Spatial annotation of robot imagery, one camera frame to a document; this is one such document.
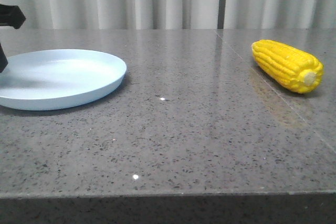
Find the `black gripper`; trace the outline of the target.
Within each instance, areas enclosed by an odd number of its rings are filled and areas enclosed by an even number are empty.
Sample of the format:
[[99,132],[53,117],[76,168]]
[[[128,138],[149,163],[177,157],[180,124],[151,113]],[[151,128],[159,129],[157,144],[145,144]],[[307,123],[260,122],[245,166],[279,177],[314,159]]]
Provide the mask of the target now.
[[[0,4],[0,22],[1,26],[13,27],[19,29],[25,22],[26,17],[19,8],[19,6],[11,6]],[[0,73],[2,73],[8,65],[8,60],[0,45]]]

